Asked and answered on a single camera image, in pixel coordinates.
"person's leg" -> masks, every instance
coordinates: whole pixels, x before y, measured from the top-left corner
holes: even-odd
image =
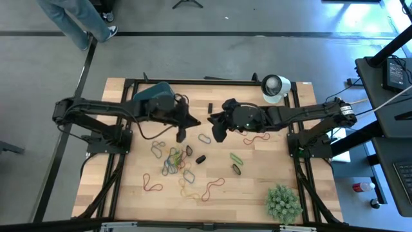
[[[65,35],[70,37],[77,47],[81,50],[88,48],[88,35],[66,14],[63,8],[53,4],[54,1],[37,0],[37,2],[44,13],[46,13]]]
[[[89,0],[65,0],[62,1],[61,6],[72,13],[90,30],[98,42],[104,42],[109,39],[111,32],[108,26]]]

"white cable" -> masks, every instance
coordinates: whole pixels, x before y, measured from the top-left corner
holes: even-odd
[[[382,107],[384,107],[385,105],[387,105],[387,103],[389,103],[389,102],[393,101],[393,99],[395,99],[395,98],[399,97],[401,94],[403,94],[404,92],[406,92],[406,91],[410,90],[411,88],[412,88],[412,85],[411,85],[411,86],[409,86],[409,87],[407,87],[404,91],[402,91],[402,92],[400,92],[400,93],[396,94],[396,95],[395,95],[395,96],[393,96],[391,99],[387,100],[384,104],[381,104],[380,106],[376,107],[376,108],[375,108],[375,109],[373,109],[372,111],[370,111],[370,112],[368,112],[368,113],[363,114],[362,116],[358,117],[357,119],[359,120],[359,119],[361,119],[361,118],[363,118],[363,117],[367,116],[368,114],[371,114],[371,113],[376,112],[377,110],[379,110],[379,109],[381,109]]]
[[[367,101],[367,100],[369,100],[369,99],[362,99],[362,100],[359,100],[359,101],[355,101],[355,102],[347,102],[348,104],[358,104],[358,103],[361,103],[361,102],[364,102],[364,101]]]

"green rubber band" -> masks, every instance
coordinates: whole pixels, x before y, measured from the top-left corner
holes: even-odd
[[[234,162],[237,162],[238,164],[243,165],[243,161],[242,161],[238,156],[236,156],[235,154],[230,153],[230,158],[231,158]]]

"black power adapter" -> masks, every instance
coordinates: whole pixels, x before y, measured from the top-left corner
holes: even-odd
[[[404,67],[391,58],[384,61],[382,77],[382,88],[385,90],[399,93],[410,85]]]

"white bottle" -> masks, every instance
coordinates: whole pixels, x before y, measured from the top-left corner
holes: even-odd
[[[361,182],[354,184],[352,186],[353,190],[357,193],[363,192],[363,191],[371,191],[375,189],[375,184],[374,183],[367,183],[367,182]]]

